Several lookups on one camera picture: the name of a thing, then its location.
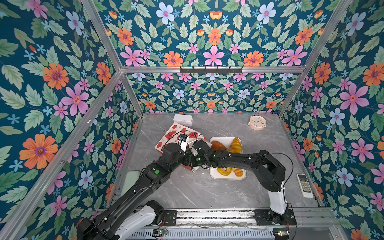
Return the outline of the brown round pastry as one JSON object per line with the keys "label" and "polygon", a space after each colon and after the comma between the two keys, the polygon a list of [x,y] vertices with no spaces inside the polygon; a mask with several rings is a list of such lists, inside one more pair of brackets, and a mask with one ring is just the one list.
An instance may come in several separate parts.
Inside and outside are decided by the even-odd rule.
{"label": "brown round pastry", "polygon": [[223,151],[226,151],[228,148],[226,146],[224,146],[222,143],[220,143],[219,141],[212,141],[212,146],[211,148],[214,150],[214,151],[218,151],[218,150],[223,150]]}

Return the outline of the glazed yellow donut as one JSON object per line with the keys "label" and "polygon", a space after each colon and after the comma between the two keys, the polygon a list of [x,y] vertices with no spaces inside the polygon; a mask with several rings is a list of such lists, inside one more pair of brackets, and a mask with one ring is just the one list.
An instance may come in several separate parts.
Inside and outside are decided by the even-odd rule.
{"label": "glazed yellow donut", "polygon": [[217,168],[217,171],[222,176],[229,176],[232,172],[232,168]]}

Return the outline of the red white paper bag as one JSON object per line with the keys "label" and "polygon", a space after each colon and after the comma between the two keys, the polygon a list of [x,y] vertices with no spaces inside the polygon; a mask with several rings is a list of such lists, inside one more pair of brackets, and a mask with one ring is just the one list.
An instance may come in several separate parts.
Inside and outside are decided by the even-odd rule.
{"label": "red white paper bag", "polygon": [[182,162],[186,153],[181,150],[181,146],[178,144],[178,137],[181,133],[188,135],[186,152],[196,150],[200,153],[202,146],[211,147],[211,144],[207,142],[207,139],[200,132],[174,123],[155,146],[155,150],[161,154],[158,160],[155,161],[156,166],[151,170],[155,175],[171,173],[178,166],[183,166]]}

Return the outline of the long twisted bread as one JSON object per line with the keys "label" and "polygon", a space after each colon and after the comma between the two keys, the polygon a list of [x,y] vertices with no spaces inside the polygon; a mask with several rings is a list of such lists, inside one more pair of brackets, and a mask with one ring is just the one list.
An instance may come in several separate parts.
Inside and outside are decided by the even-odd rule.
{"label": "long twisted bread", "polygon": [[227,149],[228,152],[234,154],[240,154],[243,151],[243,147],[239,138],[234,138],[230,147]]}

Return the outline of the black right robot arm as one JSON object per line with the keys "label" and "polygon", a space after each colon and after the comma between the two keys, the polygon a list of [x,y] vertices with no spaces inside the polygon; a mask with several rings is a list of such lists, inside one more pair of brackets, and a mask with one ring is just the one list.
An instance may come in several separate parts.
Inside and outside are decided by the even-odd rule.
{"label": "black right robot arm", "polygon": [[204,140],[199,140],[187,150],[186,158],[190,167],[237,168],[253,172],[261,186],[268,191],[270,211],[280,216],[286,213],[286,168],[268,151],[261,150],[255,154],[231,153],[214,150]]}

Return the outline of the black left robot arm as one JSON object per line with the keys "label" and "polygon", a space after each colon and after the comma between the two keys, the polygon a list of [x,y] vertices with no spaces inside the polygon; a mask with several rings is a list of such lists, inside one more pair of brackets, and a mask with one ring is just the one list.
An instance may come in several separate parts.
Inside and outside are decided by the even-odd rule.
{"label": "black left robot arm", "polygon": [[164,209],[156,201],[138,206],[171,176],[180,165],[190,165],[196,152],[183,149],[176,143],[168,144],[162,155],[142,169],[133,186],[114,204],[93,220],[83,219],[77,227],[79,240],[126,240],[141,228],[159,224]]}

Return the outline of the white rectangular tray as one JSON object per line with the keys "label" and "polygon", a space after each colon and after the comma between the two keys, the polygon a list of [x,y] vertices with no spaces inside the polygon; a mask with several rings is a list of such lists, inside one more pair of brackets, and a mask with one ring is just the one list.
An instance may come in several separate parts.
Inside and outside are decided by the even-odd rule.
{"label": "white rectangular tray", "polygon": [[[213,143],[214,141],[217,141],[229,149],[235,140],[240,144],[240,146],[242,146],[241,140],[235,137],[212,137],[210,142]],[[238,168],[210,168],[210,176],[216,180],[244,180],[247,176],[247,173],[245,170]]]}

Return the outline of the white plastic box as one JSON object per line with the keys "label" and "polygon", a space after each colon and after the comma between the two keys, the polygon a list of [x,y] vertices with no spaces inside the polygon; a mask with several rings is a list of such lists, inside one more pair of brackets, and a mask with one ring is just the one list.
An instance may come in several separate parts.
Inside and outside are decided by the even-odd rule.
{"label": "white plastic box", "polygon": [[193,116],[191,116],[191,115],[175,114],[173,120],[174,120],[174,123],[176,123],[176,124],[189,127],[189,126],[192,126]]}

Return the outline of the pale green box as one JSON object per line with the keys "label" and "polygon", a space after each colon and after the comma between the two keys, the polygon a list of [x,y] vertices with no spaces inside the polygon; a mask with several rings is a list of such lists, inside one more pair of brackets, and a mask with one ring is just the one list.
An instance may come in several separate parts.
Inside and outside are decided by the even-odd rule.
{"label": "pale green box", "polygon": [[140,174],[140,171],[127,172],[123,181],[121,195],[124,195],[136,183],[136,181],[139,179]]}

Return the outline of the pink alarm clock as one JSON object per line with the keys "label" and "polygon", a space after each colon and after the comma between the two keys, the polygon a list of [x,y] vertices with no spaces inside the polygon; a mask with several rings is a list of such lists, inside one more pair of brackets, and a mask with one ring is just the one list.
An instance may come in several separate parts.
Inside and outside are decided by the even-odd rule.
{"label": "pink alarm clock", "polygon": [[267,126],[267,121],[261,116],[251,116],[248,126],[255,131],[262,131]]}

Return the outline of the white remote control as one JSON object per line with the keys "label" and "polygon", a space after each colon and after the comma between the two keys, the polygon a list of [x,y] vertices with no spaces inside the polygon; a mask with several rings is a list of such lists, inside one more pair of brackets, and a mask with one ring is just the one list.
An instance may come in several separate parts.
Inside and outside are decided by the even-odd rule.
{"label": "white remote control", "polygon": [[309,180],[306,175],[304,174],[297,174],[298,183],[300,186],[300,190],[302,193],[302,196],[304,198],[311,199],[314,197],[313,191],[311,189]]}

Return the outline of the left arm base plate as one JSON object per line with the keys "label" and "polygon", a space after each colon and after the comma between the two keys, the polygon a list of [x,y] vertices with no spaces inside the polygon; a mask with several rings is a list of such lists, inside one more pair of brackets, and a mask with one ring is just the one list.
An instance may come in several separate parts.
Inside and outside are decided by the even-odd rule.
{"label": "left arm base plate", "polygon": [[178,211],[176,210],[164,210],[157,214],[155,226],[160,227],[165,225],[166,227],[174,227],[177,222]]}

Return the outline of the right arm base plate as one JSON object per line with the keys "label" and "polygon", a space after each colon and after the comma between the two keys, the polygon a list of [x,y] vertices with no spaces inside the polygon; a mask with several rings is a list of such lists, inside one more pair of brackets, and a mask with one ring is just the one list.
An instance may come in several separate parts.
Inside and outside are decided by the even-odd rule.
{"label": "right arm base plate", "polygon": [[291,209],[279,215],[271,210],[254,210],[253,218],[260,226],[295,226],[296,217]]}

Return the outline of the black hook rail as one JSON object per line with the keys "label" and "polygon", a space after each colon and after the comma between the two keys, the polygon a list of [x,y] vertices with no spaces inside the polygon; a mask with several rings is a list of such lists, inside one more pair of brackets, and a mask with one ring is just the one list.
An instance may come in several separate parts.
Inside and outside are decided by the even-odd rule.
{"label": "black hook rail", "polygon": [[180,67],[181,74],[238,74],[243,67]]}

